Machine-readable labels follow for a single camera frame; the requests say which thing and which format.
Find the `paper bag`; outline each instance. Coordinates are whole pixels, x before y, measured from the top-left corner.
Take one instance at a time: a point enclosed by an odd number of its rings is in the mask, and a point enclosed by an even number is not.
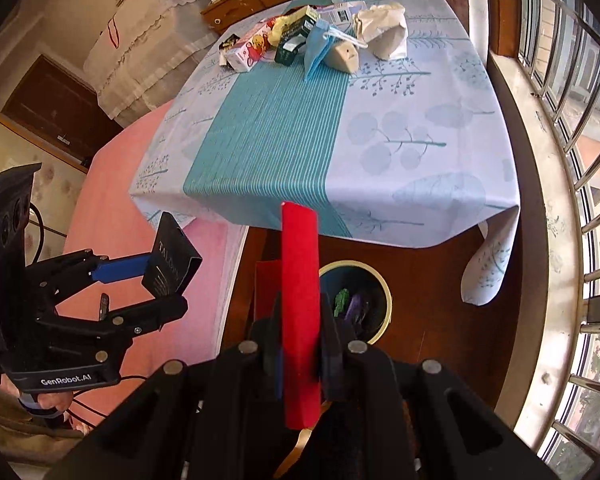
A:
[[[360,10],[354,17],[354,29],[356,37],[366,41],[379,59],[407,57],[407,20],[401,4],[392,2]]]

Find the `brown door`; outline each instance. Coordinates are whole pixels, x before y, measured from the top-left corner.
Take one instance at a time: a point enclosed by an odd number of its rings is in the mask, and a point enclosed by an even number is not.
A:
[[[98,106],[96,94],[40,56],[2,110],[85,165],[121,130]]]

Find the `cartoon character box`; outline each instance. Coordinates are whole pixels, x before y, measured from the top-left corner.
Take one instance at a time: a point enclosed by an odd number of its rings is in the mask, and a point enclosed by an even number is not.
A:
[[[251,70],[270,47],[268,35],[275,21],[275,18],[269,18],[256,23],[249,32],[226,51],[224,56],[236,72]]]

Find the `bucket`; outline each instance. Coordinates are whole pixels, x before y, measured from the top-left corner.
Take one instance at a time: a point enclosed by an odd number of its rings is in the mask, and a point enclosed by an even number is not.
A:
[[[361,290],[369,293],[371,308],[362,323],[360,339],[373,344],[391,322],[392,298],[384,278],[373,267],[355,260],[341,260],[320,269],[320,292],[327,294],[333,308],[336,295],[346,288],[352,298]]]

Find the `wooden floor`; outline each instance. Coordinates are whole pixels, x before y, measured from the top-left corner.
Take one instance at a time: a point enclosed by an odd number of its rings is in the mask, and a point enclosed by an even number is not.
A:
[[[394,308],[377,346],[396,360],[435,358],[494,407],[506,375],[518,322],[522,278],[520,231],[498,295],[486,306],[463,303],[464,267],[482,243],[478,228],[427,249],[400,249],[320,237],[320,265],[359,260],[384,276]],[[253,265],[280,256],[280,233],[250,229],[226,322],[223,347],[245,337]]]

